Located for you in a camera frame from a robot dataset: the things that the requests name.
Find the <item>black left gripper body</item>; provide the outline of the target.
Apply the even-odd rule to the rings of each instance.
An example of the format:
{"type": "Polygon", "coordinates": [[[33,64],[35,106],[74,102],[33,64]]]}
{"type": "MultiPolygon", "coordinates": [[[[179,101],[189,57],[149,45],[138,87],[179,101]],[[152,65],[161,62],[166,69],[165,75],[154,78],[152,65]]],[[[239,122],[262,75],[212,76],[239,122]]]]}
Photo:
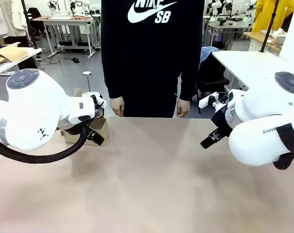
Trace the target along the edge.
{"type": "Polygon", "coordinates": [[[70,135],[83,135],[83,136],[87,136],[88,133],[88,129],[87,129],[87,125],[86,124],[77,124],[74,125],[73,127],[64,130],[65,132],[67,132],[70,135]]]}

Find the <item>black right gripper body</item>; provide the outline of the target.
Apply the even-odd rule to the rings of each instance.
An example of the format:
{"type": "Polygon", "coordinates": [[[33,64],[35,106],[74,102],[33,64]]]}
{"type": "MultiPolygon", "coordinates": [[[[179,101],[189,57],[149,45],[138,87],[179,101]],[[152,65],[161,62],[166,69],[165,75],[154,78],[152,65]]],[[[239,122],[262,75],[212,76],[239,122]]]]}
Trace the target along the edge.
{"type": "Polygon", "coordinates": [[[226,110],[227,106],[222,107],[211,119],[211,121],[217,126],[217,129],[212,132],[216,138],[223,138],[225,136],[229,137],[232,132],[232,128],[228,125],[225,118],[226,110]]]}

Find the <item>person's left hand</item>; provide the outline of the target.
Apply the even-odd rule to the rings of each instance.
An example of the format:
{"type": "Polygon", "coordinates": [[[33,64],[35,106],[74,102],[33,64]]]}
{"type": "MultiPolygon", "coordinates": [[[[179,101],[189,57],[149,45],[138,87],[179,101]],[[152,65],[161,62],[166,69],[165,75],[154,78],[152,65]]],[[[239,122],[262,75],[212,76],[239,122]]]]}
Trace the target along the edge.
{"type": "Polygon", "coordinates": [[[190,101],[179,99],[176,106],[176,116],[184,118],[190,110],[190,101]]]}

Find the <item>person's right hand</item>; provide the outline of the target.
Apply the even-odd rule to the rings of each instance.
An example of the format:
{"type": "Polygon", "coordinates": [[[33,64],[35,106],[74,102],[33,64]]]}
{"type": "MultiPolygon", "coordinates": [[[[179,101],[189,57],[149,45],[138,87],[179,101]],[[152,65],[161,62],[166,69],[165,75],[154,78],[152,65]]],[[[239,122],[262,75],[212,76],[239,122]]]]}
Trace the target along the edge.
{"type": "Polygon", "coordinates": [[[119,117],[124,116],[124,100],[123,97],[110,99],[110,107],[115,115],[119,117]]]}

